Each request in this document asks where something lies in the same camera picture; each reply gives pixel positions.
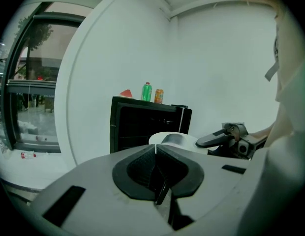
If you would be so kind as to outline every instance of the floor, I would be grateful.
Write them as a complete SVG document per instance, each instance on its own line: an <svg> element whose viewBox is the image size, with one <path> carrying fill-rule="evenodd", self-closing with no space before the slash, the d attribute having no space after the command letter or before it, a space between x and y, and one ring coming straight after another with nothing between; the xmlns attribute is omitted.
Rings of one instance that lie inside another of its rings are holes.
<svg viewBox="0 0 305 236"><path fill-rule="evenodd" d="M15 188L7 184L5 184L4 187L10 195L13 194L13 196L17 196L25 203L33 201L35 197L39 194L38 192L31 192L25 189Z"/></svg>
<svg viewBox="0 0 305 236"><path fill-rule="evenodd" d="M54 111L50 109L44 111L44 105L39 104L38 107L29 107L27 110L19 111L18 121L23 122L24 129L37 128L39 135L56 136Z"/></svg>

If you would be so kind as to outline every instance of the black cabinet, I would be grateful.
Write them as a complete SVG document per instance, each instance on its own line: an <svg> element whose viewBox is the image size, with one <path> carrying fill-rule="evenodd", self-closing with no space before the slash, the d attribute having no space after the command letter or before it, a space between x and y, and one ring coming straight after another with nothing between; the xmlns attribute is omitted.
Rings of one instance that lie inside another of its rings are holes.
<svg viewBox="0 0 305 236"><path fill-rule="evenodd" d="M114 96L110 119L110 152L147 145L156 133L188 133L192 110Z"/></svg>

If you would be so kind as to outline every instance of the black rubber pad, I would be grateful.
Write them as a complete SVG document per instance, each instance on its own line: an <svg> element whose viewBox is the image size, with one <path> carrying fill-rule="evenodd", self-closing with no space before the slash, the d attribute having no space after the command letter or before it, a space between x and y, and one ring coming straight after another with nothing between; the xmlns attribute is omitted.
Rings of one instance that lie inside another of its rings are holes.
<svg viewBox="0 0 305 236"><path fill-rule="evenodd" d="M52 206L43 217L52 224L61 227L66 217L72 211L86 189L71 186Z"/></svg>
<svg viewBox="0 0 305 236"><path fill-rule="evenodd" d="M175 198L192 196L204 179L204 171L170 148L157 145L155 154L154 145L150 145L118 162L112 178L130 198L160 203L168 188Z"/></svg>
<svg viewBox="0 0 305 236"><path fill-rule="evenodd" d="M222 166L221 168L224 169L224 170L232 171L232 172L239 173L239 174L244 174L245 170L246 170L245 168L240 168L240 167L227 165L227 164Z"/></svg>

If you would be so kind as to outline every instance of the black slot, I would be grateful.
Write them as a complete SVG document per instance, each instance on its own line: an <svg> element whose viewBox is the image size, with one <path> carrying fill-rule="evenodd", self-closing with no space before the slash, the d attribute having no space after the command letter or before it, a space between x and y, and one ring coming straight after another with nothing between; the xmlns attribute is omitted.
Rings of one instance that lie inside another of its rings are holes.
<svg viewBox="0 0 305 236"><path fill-rule="evenodd" d="M236 166L232 166L232 165L227 165L226 164L226 165L222 166L221 168L224 169L224 170L239 173L239 174L244 174L245 173L244 168L240 168L240 167L236 167Z"/></svg>
<svg viewBox="0 0 305 236"><path fill-rule="evenodd" d="M166 197L168 191L169 191L169 186L167 185L167 183L164 181L163 186L160 190L159 195L156 196L156 205L160 205L162 204L164 198Z"/></svg>
<svg viewBox="0 0 305 236"><path fill-rule="evenodd" d="M193 223L194 220L189 216L182 215L176 198L171 196L170 214L168 224L175 230L180 230L183 227Z"/></svg>
<svg viewBox="0 0 305 236"><path fill-rule="evenodd" d="M52 224L61 227L86 189L71 186L43 215Z"/></svg>
<svg viewBox="0 0 305 236"><path fill-rule="evenodd" d="M155 201L157 185L161 189L163 184L158 179L152 181L152 178L159 178L155 173L154 145L149 145L118 162L112 170L112 178L130 198Z"/></svg>

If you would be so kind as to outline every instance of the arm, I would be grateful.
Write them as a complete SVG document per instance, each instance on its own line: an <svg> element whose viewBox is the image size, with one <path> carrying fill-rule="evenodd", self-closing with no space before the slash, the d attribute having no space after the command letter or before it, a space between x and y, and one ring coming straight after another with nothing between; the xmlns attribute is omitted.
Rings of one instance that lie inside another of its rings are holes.
<svg viewBox="0 0 305 236"><path fill-rule="evenodd" d="M255 133L252 133L250 135L255 138L261 138L262 136L269 136L273 126L274 126L274 123L271 126L269 126L268 128L255 132Z"/></svg>

